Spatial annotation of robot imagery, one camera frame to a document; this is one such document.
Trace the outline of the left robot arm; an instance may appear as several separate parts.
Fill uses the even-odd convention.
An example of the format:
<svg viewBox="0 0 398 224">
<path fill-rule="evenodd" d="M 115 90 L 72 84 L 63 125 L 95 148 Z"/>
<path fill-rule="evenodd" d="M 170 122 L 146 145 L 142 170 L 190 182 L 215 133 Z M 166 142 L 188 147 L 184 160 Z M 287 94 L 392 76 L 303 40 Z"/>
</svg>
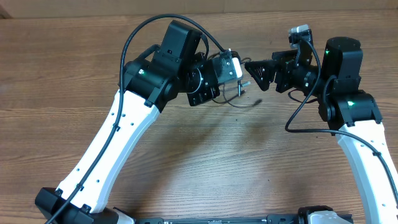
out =
<svg viewBox="0 0 398 224">
<path fill-rule="evenodd" d="M 223 65 L 241 76 L 239 60 L 220 49 L 217 58 L 199 52 L 214 37 L 195 21 L 172 14 L 161 44 L 133 61 L 120 60 L 119 88 L 110 111 L 75 168 L 56 188 L 42 188 L 35 205 L 47 223 L 134 223 L 107 203 L 130 153 L 166 104 L 186 93 L 192 106 L 217 97 Z"/>
</svg>

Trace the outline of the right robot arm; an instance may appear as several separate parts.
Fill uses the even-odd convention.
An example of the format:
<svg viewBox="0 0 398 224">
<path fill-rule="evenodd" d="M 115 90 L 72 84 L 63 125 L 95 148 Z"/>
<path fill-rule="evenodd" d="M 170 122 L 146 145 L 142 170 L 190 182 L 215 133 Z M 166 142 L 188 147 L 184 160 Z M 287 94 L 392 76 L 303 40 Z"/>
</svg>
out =
<svg viewBox="0 0 398 224">
<path fill-rule="evenodd" d="M 245 69 L 260 89 L 271 82 L 283 93 L 291 88 L 315 96 L 318 112 L 342 148 L 356 181 L 367 223 L 397 223 L 397 169 L 389 153 L 382 115 L 372 95 L 359 89 L 363 51 L 358 40 L 333 37 L 323 60 L 310 40 L 291 37 L 293 49 L 270 60 L 248 62 Z"/>
</svg>

